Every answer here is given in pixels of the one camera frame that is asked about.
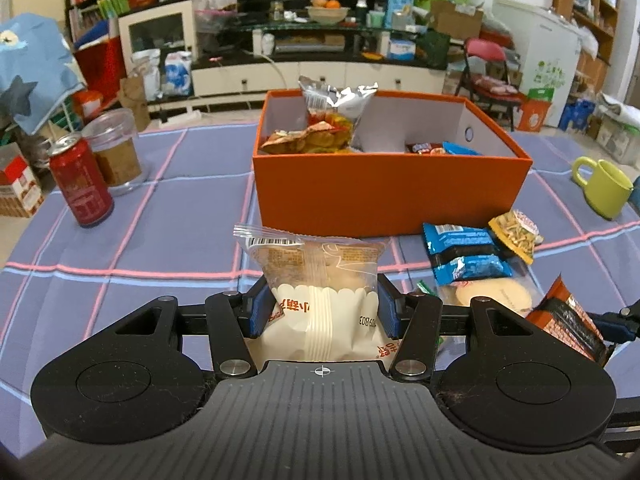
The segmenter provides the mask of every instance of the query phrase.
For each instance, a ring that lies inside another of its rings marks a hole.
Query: glass shelf
[[[367,27],[358,23],[346,24],[344,22],[335,25],[323,25],[316,22],[297,23],[297,22],[265,22],[252,23],[250,25],[229,25],[227,30],[235,30],[237,32],[251,32],[259,28],[265,32],[274,32],[280,30],[333,30],[343,32],[396,32],[398,34],[419,34],[419,32],[408,32],[406,30],[396,30],[386,27]]]

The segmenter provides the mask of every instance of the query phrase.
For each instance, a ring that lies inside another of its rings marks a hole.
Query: white refrigerator
[[[511,29],[516,52],[520,54],[520,91],[526,95],[532,88],[553,88],[545,124],[558,126],[578,66],[581,50],[578,32],[541,7],[513,0],[494,0],[492,11]]]

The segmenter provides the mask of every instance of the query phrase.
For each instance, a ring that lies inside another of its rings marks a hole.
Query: clear plastic jar
[[[120,108],[91,121],[82,130],[112,195],[127,193],[148,176],[148,164],[140,160],[133,112]]]

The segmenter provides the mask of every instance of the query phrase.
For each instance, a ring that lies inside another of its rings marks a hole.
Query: barcode
[[[459,225],[451,225],[451,224],[444,224],[444,225],[436,225],[436,232],[441,235],[443,233],[450,233],[450,232],[454,232],[454,231],[462,231],[462,227]]]
[[[249,238],[246,242],[247,248],[254,245],[299,245],[299,243],[288,238]]]

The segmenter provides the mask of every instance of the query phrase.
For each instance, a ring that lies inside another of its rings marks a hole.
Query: plaid tablecloth
[[[13,453],[44,439],[29,390],[47,362],[153,298],[201,303],[222,290],[247,290],[260,275],[231,235],[236,222],[260,222],[255,127],[141,136],[152,178],[118,197],[95,228],[78,227],[59,192],[46,199],[0,272],[0,440]],[[533,265],[516,270],[540,294],[562,272],[592,312],[616,312],[640,298],[638,215],[627,205],[605,221],[589,208],[570,181],[570,163],[581,155],[571,139],[514,136],[535,161],[516,206],[545,236]],[[428,200],[428,187],[422,195]],[[404,291],[420,279],[434,284],[417,235],[391,238],[380,270]],[[619,397],[640,396],[639,345],[607,365]],[[184,352],[210,367],[206,338],[185,338]]]

